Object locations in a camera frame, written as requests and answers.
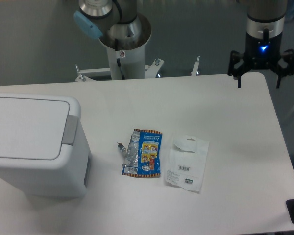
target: bolt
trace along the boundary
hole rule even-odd
[[[125,57],[125,52],[124,51],[120,51],[120,57],[121,58]]]

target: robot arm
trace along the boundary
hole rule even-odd
[[[91,38],[103,36],[115,24],[136,19],[136,0],[79,0],[80,12],[74,15],[78,26]]]
[[[241,76],[251,69],[270,69],[278,75],[277,88],[281,78],[294,73],[294,51],[292,49],[280,54],[284,15],[287,0],[238,0],[248,6],[245,52],[232,51],[228,75],[238,80],[241,87]],[[287,66],[279,65],[283,59]]]

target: white plastic container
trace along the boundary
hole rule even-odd
[[[90,149],[72,97],[0,94],[0,178],[26,194],[86,193]]]

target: barcode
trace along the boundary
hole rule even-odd
[[[178,166],[178,169],[179,169],[179,170],[183,170],[183,171],[189,171],[189,170],[190,170],[189,167],[181,166],[181,165]]]
[[[187,183],[187,184],[190,184],[190,185],[193,184],[193,181],[190,180],[190,179],[185,179],[184,182]]]

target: metal bracket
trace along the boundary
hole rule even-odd
[[[159,70],[165,63],[164,60],[161,59],[156,59],[150,66],[149,68],[145,71],[145,78],[160,78],[161,75],[159,73]]]
[[[164,61],[161,59],[156,59],[151,65],[145,65],[145,78],[156,78],[161,77],[159,70],[163,66]],[[90,69],[90,70],[79,70],[78,65],[76,66],[77,78],[76,82],[89,82],[96,81],[90,79],[89,77],[95,77],[98,80],[102,80],[100,77],[110,76],[110,68],[101,69]]]
[[[200,56],[197,57],[197,60],[194,63],[193,70],[192,70],[192,73],[191,73],[191,77],[200,76],[199,59],[200,59]]]

